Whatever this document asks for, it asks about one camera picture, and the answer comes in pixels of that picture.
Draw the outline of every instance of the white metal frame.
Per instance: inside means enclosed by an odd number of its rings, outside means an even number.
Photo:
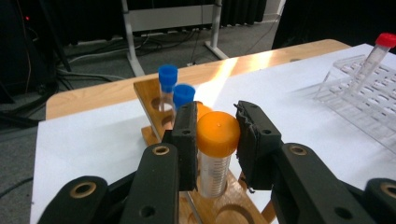
[[[216,0],[214,5],[192,7],[164,7],[141,10],[129,10],[127,0],[122,1],[123,18],[125,22],[126,37],[129,45],[128,61],[136,77],[145,75],[142,66],[134,51],[133,31],[146,31],[169,27],[191,26],[212,23],[211,40],[205,45],[220,59],[227,59],[218,48],[219,24],[221,16],[221,0]]]

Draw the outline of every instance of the red cap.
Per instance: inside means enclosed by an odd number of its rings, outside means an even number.
[[[376,39],[375,43],[388,48],[394,48],[396,46],[396,35],[390,33],[382,33]]]

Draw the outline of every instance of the blue cap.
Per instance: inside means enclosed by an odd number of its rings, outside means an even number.
[[[158,69],[160,78],[161,91],[172,92],[177,83],[177,67],[171,64],[165,64]]]
[[[175,109],[178,110],[179,107],[186,103],[192,102],[194,100],[195,89],[193,86],[188,84],[179,84],[174,87],[174,104]]]

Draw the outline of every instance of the tube with red cap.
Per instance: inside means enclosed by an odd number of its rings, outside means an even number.
[[[359,93],[361,86],[368,76],[370,76],[375,69],[381,64],[388,51],[396,46],[396,35],[390,33],[382,33],[375,41],[375,46],[370,52],[369,56],[364,61],[361,69],[350,83],[350,92]]]

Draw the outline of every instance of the orange cap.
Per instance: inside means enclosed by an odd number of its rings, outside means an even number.
[[[238,121],[224,112],[209,112],[197,123],[197,145],[206,156],[230,156],[238,146],[239,135]]]
[[[202,102],[197,101],[197,107],[198,107],[198,114],[197,114],[197,121],[205,114],[209,113],[212,111],[211,108],[207,107],[204,105]]]

